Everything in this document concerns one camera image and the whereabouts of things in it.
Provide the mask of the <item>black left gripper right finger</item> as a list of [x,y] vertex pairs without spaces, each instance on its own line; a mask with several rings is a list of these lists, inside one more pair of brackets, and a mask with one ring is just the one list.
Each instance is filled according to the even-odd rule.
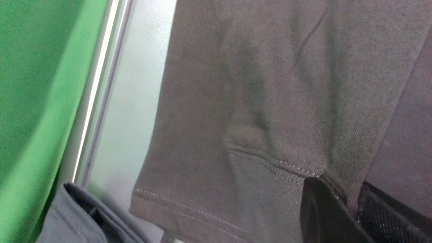
[[375,243],[430,243],[431,219],[369,183],[358,197],[357,221]]

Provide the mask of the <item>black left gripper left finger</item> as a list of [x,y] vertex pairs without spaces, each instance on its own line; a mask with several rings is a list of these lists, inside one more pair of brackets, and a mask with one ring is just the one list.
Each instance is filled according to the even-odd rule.
[[300,208],[304,243],[372,243],[347,209],[344,192],[326,177],[304,179]]

